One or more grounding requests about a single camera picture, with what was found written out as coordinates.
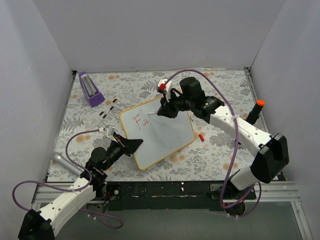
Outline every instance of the yellow-bordered whiteboard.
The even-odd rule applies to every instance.
[[[143,139],[133,154],[140,170],[146,170],[195,140],[194,129],[187,112],[176,118],[167,118],[148,113],[157,111],[160,98],[128,108],[119,114],[119,119],[128,139]]]

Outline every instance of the red handwriting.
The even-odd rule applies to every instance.
[[[135,117],[133,118],[133,120],[134,120],[135,123],[138,125],[139,130],[141,130],[141,129],[140,129],[140,125],[139,125],[139,123],[138,123],[138,122],[141,120],[141,118],[137,119],[137,117],[139,116],[139,114],[138,114],[137,116],[135,116]],[[149,120],[143,119],[142,125],[145,126],[145,125],[147,125],[149,122],[150,122]]]

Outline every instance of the purple case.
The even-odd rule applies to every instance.
[[[79,73],[79,80],[84,97],[91,107],[98,106],[105,101],[105,97],[85,71]]]

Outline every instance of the tabletop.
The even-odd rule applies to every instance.
[[[224,94],[236,114],[241,118],[248,116],[256,100],[243,70],[205,69],[201,72],[209,77]],[[70,137],[82,131],[97,129],[99,113],[115,98],[119,99],[124,107],[130,108],[161,96],[157,92],[158,81],[167,79],[174,73],[175,71],[89,73],[105,97],[105,101],[96,107],[91,107],[85,100],[77,75],[54,151],[65,156],[66,143]],[[179,89],[179,81],[187,77],[198,79],[207,96],[220,98],[213,87],[194,72],[179,74],[172,80],[172,85]],[[117,106],[119,109],[124,109],[119,104]],[[106,180],[113,182],[224,180],[233,154],[234,138],[221,129],[196,118],[192,113],[190,117],[194,134],[197,136],[193,143],[144,171],[138,169],[133,156],[122,156],[106,171],[108,176]],[[107,124],[114,126],[116,132],[125,137],[118,110],[112,110],[105,119]],[[261,119],[258,119],[255,126],[265,131]],[[203,142],[198,138],[199,134],[204,137]],[[76,137],[70,143],[68,152],[73,160],[84,166],[94,148],[107,148],[109,144],[110,140],[106,136],[93,132]],[[250,152],[240,146],[232,173],[250,166],[253,160],[254,157]],[[54,161],[50,163],[47,182],[73,182],[76,178],[76,175],[62,165]]]

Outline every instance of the silver cylinder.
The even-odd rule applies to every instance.
[[[51,154],[51,158],[52,161],[55,161],[59,164],[61,164],[62,166],[64,166],[66,169],[69,169],[72,173],[74,173],[75,175],[79,176],[83,170],[80,169],[79,167],[77,167],[76,165],[74,165],[72,162],[70,162],[69,160],[65,159],[64,156],[62,156],[59,152],[54,151]]]

